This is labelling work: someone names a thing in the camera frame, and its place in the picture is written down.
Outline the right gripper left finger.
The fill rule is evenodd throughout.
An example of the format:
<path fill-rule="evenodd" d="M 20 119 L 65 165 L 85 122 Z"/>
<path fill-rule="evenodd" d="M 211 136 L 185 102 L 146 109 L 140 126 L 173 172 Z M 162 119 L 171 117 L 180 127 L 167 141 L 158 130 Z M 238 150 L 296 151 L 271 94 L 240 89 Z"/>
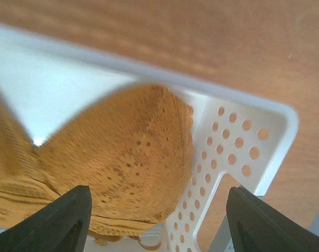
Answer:
<path fill-rule="evenodd" d="M 84 251 L 91 209 L 90 188 L 78 185 L 0 233 L 0 251 Z"/>

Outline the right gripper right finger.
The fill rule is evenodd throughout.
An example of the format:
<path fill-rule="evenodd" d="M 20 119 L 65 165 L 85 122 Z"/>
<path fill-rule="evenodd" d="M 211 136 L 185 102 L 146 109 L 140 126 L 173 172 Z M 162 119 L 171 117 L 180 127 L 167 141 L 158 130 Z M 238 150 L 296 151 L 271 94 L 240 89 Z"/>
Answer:
<path fill-rule="evenodd" d="M 319 237 L 244 187 L 232 187 L 226 213 L 235 251 L 319 251 Z"/>

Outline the orange brown bra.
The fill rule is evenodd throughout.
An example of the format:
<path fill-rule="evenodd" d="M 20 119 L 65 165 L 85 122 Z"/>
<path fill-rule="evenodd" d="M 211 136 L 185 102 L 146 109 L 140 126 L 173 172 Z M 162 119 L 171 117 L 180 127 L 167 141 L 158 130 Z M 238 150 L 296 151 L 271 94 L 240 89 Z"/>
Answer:
<path fill-rule="evenodd" d="M 191 106 L 146 85 L 96 102 L 36 146 L 0 96 L 0 227 L 87 185 L 94 241 L 139 240 L 174 212 L 192 176 L 192 126 Z"/>

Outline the white perforated plastic basket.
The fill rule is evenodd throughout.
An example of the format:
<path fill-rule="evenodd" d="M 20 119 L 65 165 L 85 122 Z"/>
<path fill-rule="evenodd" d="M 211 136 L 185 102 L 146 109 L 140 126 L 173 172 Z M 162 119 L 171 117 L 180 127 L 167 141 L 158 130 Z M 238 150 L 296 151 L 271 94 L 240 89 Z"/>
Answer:
<path fill-rule="evenodd" d="M 219 187 L 231 176 L 264 196 L 297 133 L 296 112 L 258 98 L 140 62 L 0 24 L 0 92 L 36 145 L 94 100 L 154 81 L 193 110 L 193 168 L 176 211 L 140 241 L 124 238 L 85 251 L 200 251 L 196 237 Z"/>

